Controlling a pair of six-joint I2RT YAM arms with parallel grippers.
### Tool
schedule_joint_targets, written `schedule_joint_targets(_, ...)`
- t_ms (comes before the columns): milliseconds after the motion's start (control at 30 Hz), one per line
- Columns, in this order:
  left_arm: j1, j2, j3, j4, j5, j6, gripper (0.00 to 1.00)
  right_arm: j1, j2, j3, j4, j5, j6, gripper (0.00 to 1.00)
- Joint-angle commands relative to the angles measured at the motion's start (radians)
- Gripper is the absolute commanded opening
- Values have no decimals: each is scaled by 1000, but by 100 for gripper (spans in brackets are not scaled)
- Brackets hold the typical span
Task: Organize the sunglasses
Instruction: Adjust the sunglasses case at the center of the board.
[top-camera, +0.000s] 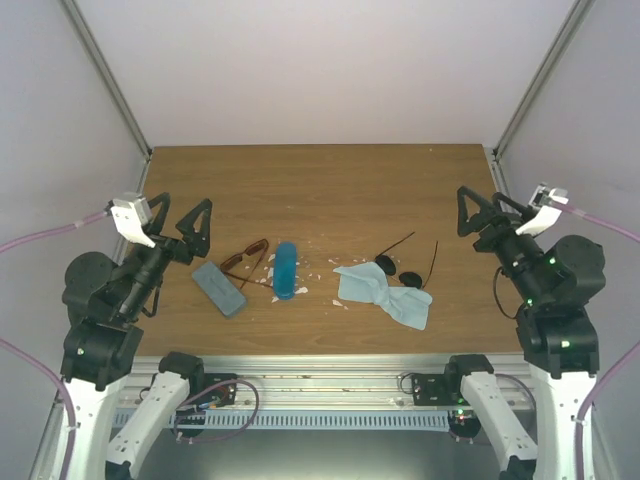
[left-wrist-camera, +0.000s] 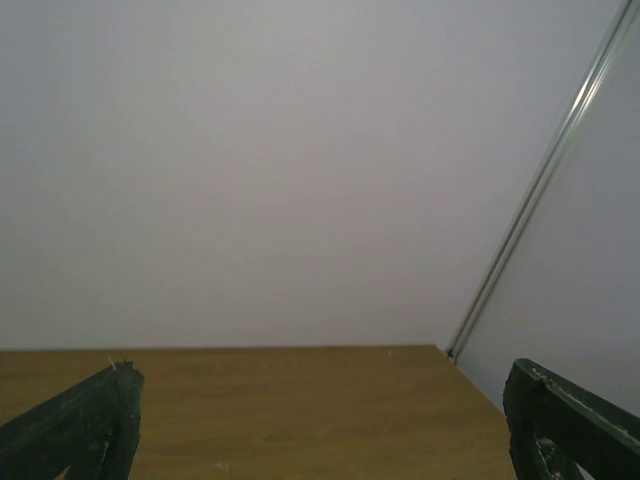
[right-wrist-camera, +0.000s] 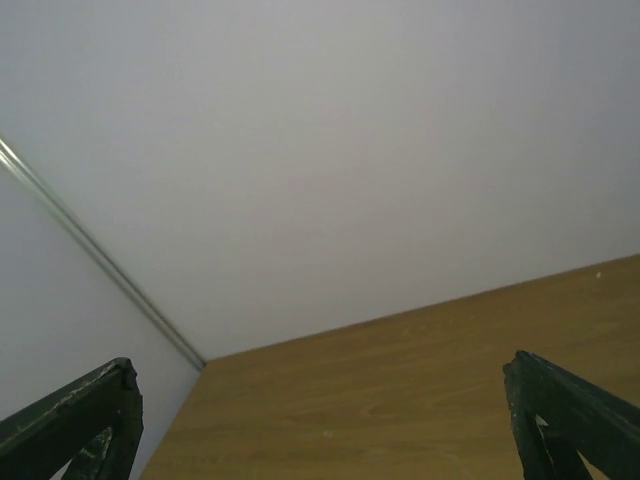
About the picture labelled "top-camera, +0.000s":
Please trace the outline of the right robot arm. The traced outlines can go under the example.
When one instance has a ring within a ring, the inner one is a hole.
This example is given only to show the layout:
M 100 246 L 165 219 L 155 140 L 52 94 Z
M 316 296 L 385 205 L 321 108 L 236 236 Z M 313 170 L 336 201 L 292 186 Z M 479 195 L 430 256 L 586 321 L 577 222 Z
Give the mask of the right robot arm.
M 594 474 L 587 398 L 595 390 L 599 342 L 586 306 L 606 284 L 600 245 L 567 235 L 548 251 L 536 242 L 569 207 L 568 194 L 539 185 L 527 205 L 501 192 L 486 199 L 457 191 L 457 233 L 478 238 L 521 296 L 516 334 L 536 398 L 531 437 L 504 398 L 492 365 L 480 354 L 454 355 L 446 365 L 444 396 L 468 404 L 500 464 L 502 479 L 589 479 Z

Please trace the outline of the blue translucent glasses case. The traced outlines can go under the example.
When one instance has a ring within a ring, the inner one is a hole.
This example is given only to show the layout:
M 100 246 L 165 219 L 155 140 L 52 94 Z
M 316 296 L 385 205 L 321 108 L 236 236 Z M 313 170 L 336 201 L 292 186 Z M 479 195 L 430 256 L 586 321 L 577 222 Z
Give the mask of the blue translucent glasses case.
M 297 274 L 297 248 L 291 242 L 281 243 L 275 253 L 273 290 L 279 300 L 295 296 Z

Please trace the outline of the light blue cleaning cloth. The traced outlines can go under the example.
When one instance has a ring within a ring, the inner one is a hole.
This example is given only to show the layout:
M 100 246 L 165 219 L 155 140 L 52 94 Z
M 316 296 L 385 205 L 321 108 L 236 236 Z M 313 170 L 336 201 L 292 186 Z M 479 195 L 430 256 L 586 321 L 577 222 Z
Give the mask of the light blue cleaning cloth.
M 339 266 L 338 297 L 341 300 L 382 305 L 389 300 L 389 285 L 383 270 L 374 262 Z

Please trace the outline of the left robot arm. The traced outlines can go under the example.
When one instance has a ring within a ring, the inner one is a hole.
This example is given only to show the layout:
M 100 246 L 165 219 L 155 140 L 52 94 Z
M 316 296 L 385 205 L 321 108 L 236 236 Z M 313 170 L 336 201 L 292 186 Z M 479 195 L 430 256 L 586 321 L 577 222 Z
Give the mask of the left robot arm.
M 164 274 L 172 263 L 190 265 L 210 249 L 213 203 L 201 200 L 162 233 L 169 193 L 152 199 L 128 194 L 106 209 L 132 248 L 121 262 L 87 252 L 68 266 L 62 302 L 70 329 L 63 342 L 60 429 L 54 479 L 135 479 L 151 447 L 182 403 L 206 391 L 200 358 L 171 352 L 159 363 L 151 388 L 117 436 L 112 422 L 143 337 L 141 316 L 156 315 Z

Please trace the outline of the brown frame sunglasses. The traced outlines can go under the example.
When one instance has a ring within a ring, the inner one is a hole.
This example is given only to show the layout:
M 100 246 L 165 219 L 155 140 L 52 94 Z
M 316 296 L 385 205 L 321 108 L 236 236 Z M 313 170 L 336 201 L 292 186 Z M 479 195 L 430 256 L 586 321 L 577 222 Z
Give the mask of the brown frame sunglasses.
M 255 284 L 255 281 L 251 279 L 251 276 L 265 259 L 269 248 L 270 244 L 267 239 L 263 238 L 257 240 L 248 245 L 241 252 L 235 253 L 224 260 L 220 264 L 219 269 L 225 276 L 233 280 L 237 280 L 239 282 L 238 288 L 242 290 L 248 283 Z M 239 265 L 248 267 L 249 271 L 242 275 L 236 275 L 234 270 Z

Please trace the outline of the black round sunglasses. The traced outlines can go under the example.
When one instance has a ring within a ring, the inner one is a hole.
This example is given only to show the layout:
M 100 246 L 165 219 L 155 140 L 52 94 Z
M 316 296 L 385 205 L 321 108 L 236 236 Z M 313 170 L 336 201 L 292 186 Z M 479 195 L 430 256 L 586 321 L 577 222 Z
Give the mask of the black round sunglasses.
M 397 246 L 406 242 L 414 234 L 415 234 L 415 231 L 409 233 L 408 235 L 404 236 L 403 238 L 389 245 L 383 251 L 379 252 L 374 258 L 374 263 L 382 270 L 382 272 L 387 277 L 393 278 L 394 280 L 398 281 L 402 286 L 423 290 L 426 287 L 426 285 L 429 283 L 433 275 L 433 271 L 435 268 L 438 251 L 439 251 L 439 241 L 436 240 L 434 243 L 434 249 L 433 249 L 431 262 L 429 265 L 429 270 L 425 277 L 420 275 L 415 270 L 405 270 L 405 271 L 399 272 L 398 266 L 400 264 L 400 261 L 395 260 L 389 254 L 390 251 L 394 250 Z

